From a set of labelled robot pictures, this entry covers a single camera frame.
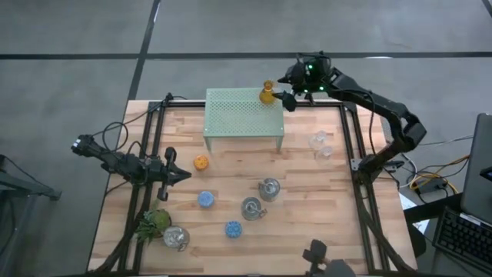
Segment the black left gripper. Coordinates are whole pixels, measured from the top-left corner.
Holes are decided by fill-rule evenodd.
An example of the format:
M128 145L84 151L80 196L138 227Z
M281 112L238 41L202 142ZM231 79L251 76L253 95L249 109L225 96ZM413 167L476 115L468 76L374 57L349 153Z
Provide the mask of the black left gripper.
M191 177L191 173L180 169L174 164L177 152L173 147L165 149L165 162L156 155L151 155L146 160L145 165L145 182L147 184L161 182L158 189L157 198L163 202L168 200L167 183L174 186L178 182L184 181Z

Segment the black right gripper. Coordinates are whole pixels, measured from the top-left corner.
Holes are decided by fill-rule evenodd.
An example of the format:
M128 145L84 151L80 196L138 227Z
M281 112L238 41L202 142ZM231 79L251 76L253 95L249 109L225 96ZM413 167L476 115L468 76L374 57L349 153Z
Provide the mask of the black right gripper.
M294 94L326 92L331 71L331 58L323 52L298 53L295 64L278 79L278 83L289 84ZM283 91L281 98L282 105L294 112L298 105L294 95Z

